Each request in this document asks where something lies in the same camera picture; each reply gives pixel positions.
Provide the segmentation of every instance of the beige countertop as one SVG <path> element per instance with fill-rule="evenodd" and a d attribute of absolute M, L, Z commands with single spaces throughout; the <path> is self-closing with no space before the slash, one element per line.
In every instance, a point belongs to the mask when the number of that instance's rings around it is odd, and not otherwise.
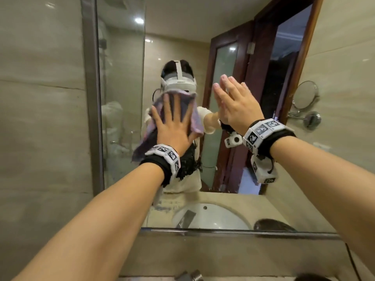
<path fill-rule="evenodd" d="M 224 207 L 238 215 L 252 229 L 256 221 L 263 218 L 288 223 L 263 195 L 193 192 L 163 194 L 157 207 L 151 207 L 143 227 L 174 228 L 173 215 L 188 204 L 211 203 Z"/>

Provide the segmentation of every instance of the wall outlet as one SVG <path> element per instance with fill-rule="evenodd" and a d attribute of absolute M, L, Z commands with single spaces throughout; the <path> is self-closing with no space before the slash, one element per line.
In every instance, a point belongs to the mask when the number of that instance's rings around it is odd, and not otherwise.
<path fill-rule="evenodd" d="M 326 146 L 326 145 L 323 145 L 321 143 L 318 143 L 318 142 L 314 142 L 313 145 L 319 149 L 322 149 L 323 151 L 326 151 L 326 152 L 329 152 L 331 150 L 331 147 L 330 146 Z"/>

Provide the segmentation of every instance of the white shirt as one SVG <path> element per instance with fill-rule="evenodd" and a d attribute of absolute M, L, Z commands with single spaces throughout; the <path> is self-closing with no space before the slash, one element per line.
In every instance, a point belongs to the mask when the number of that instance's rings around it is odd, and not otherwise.
<path fill-rule="evenodd" d="M 142 130 L 146 129 L 146 124 L 149 119 L 151 119 L 151 116 L 148 115 L 149 108 L 146 110 L 146 115 L 145 119 L 143 122 L 143 127 Z M 197 107 L 199 117 L 201 118 L 202 125 L 204 127 L 204 122 L 203 119 L 204 117 L 212 113 L 209 111 L 207 108 L 203 108 L 201 106 Z M 215 132 L 215 128 L 211 127 L 209 129 L 206 129 L 204 127 L 204 132 L 206 134 L 212 134 Z M 195 139 L 195 144 L 196 144 L 196 149 L 195 149 L 195 160 L 197 161 L 199 159 L 199 138 Z M 199 170 L 195 170 L 194 173 L 191 175 L 185 176 L 182 180 L 179 178 L 175 178 L 170 184 L 168 184 L 164 189 L 164 193 L 180 193 L 180 192 L 194 192 L 194 191 L 199 191 L 202 187 L 202 182 L 201 182 L 201 173 Z"/>

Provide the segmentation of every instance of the white vr headset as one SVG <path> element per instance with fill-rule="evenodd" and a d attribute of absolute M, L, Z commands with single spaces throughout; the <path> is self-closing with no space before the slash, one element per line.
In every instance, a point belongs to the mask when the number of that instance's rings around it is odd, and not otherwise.
<path fill-rule="evenodd" d="M 196 80 L 193 76 L 182 71 L 180 61 L 175 61 L 177 73 L 170 73 L 161 79 L 161 89 L 166 92 L 171 89 L 182 89 L 190 94 L 196 93 Z"/>

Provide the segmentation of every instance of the person wearing headset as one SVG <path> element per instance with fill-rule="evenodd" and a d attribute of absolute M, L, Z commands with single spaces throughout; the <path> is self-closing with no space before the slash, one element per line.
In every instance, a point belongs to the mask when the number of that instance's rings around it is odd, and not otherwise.
<path fill-rule="evenodd" d="M 255 131 L 257 124 L 270 122 L 264 120 L 258 102 L 245 83 L 239 84 L 223 75 L 213 89 L 229 124 L 242 136 Z M 165 124 L 152 109 L 158 145 L 147 152 L 139 167 L 97 195 L 63 227 L 15 281 L 104 281 L 118 277 L 157 189 L 176 175 L 172 167 L 197 137 L 194 133 L 187 136 L 192 106 L 181 121 L 176 104 L 172 120 L 168 96 L 164 100 Z M 285 168 L 350 248 L 368 268 L 375 268 L 375 174 L 285 130 L 274 132 L 269 140 L 264 139 L 262 144 L 267 147 L 254 146 L 260 153 L 268 152 Z M 175 160 L 158 152 L 161 147 L 167 152 L 173 151 Z"/>
<path fill-rule="evenodd" d="M 155 90 L 152 98 L 153 101 L 155 100 L 154 96 L 157 91 L 164 93 L 170 89 L 180 89 L 190 94 L 196 94 L 196 80 L 194 78 L 193 69 L 188 61 L 172 60 L 164 65 L 161 73 L 161 87 Z M 151 122 L 149 111 L 149 108 L 146 109 L 142 130 L 145 130 L 147 125 Z M 207 108 L 198 106 L 197 111 L 206 134 L 213 134 L 216 129 L 221 128 L 218 119 L 224 124 L 227 124 L 223 109 L 212 113 Z M 201 162 L 199 155 L 199 138 L 197 138 L 181 157 L 181 169 L 179 174 L 163 189 L 164 193 L 194 192 L 201 189 L 202 182 L 199 171 L 199 169 L 201 169 Z"/>

